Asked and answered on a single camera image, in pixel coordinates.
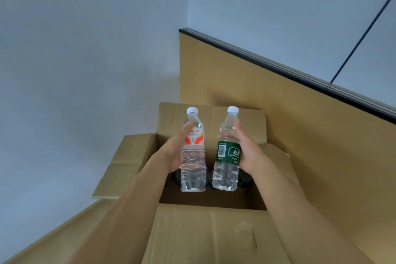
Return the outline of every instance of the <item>bottle with green label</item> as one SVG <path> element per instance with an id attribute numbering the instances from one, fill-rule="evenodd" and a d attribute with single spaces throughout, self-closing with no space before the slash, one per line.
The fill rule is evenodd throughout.
<path id="1" fill-rule="evenodd" d="M 238 186 L 239 161 L 242 156 L 240 141 L 235 131 L 238 111 L 237 107 L 228 107 L 227 118 L 220 127 L 212 180 L 213 187 L 220 190 L 235 191 Z"/>

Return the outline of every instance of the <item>barcode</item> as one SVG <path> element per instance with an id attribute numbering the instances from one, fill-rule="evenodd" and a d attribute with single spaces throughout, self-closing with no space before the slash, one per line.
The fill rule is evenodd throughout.
<path id="1" fill-rule="evenodd" d="M 217 156 L 218 157 L 225 157 L 225 149 L 226 149 L 227 145 L 219 145 L 219 151 L 217 152 Z"/>

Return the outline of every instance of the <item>white and orange label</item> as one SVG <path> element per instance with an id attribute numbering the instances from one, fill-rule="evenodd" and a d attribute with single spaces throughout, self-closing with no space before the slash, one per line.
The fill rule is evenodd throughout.
<path id="1" fill-rule="evenodd" d="M 193 127 L 189 135 L 185 138 L 187 145 L 203 145 L 204 144 L 204 128 Z"/>

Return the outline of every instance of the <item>forearm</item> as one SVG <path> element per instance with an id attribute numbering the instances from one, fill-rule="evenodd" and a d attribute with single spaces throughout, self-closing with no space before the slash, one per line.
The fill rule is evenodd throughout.
<path id="1" fill-rule="evenodd" d="M 293 264 L 372 264 L 265 159 L 252 175 Z"/>
<path id="2" fill-rule="evenodd" d="M 140 263 L 150 237 L 167 166 L 154 154 L 70 263 Z"/>

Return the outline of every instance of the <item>person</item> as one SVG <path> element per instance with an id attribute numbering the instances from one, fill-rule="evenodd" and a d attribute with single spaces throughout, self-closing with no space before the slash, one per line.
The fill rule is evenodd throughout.
<path id="1" fill-rule="evenodd" d="M 147 161 L 68 263 L 141 263 L 166 177 L 180 168 L 191 129 L 187 125 Z M 292 264 L 373 264 L 287 181 L 239 123 L 235 129 L 243 152 L 240 168 L 253 177 Z"/>

